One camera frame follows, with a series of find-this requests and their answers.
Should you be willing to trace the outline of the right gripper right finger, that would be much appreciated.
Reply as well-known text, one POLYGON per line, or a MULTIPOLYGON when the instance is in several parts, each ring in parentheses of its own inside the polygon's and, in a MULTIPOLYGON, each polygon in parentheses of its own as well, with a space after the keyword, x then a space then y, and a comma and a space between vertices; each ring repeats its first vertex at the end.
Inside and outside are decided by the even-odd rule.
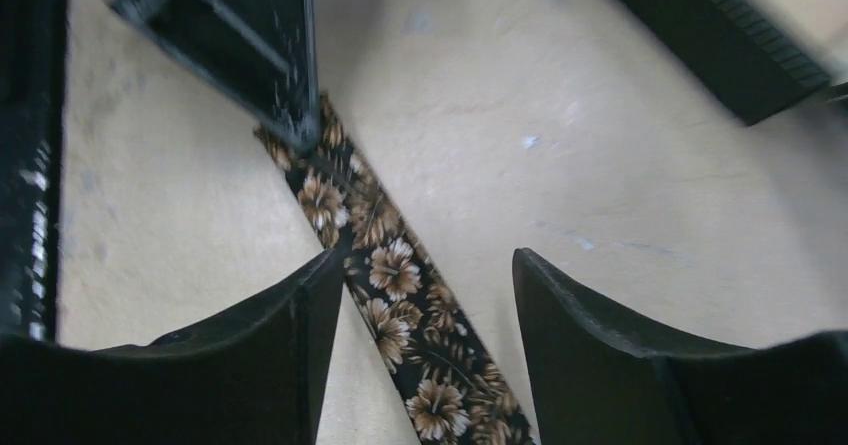
POLYGON ((516 307, 545 444, 843 444, 847 334, 764 349, 684 332, 528 248, 516 307))

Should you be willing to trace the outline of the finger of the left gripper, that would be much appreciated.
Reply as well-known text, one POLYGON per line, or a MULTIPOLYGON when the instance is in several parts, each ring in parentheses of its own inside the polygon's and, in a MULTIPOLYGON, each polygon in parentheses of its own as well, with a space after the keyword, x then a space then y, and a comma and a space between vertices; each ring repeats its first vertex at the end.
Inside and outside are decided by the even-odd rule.
POLYGON ((112 0, 111 9, 301 154, 322 125, 314 0, 112 0))
POLYGON ((618 0, 747 126, 816 97, 847 112, 847 85, 753 0, 618 0))

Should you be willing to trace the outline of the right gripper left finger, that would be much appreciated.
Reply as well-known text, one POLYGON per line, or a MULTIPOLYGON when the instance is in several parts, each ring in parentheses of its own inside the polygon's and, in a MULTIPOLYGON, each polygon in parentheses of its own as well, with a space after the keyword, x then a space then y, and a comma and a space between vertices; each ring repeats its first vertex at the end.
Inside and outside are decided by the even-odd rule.
POLYGON ((5 444, 312 444, 343 286, 317 255, 281 282, 145 346, 1 338, 5 444))

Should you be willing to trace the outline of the brown floral black tie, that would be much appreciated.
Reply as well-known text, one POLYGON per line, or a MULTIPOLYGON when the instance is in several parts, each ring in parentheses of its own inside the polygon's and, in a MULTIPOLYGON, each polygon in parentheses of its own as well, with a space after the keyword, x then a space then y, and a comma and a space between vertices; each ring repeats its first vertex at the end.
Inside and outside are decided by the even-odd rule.
POLYGON ((328 98, 314 150, 254 136, 344 283, 423 444, 530 444, 532 426, 420 238, 328 98))

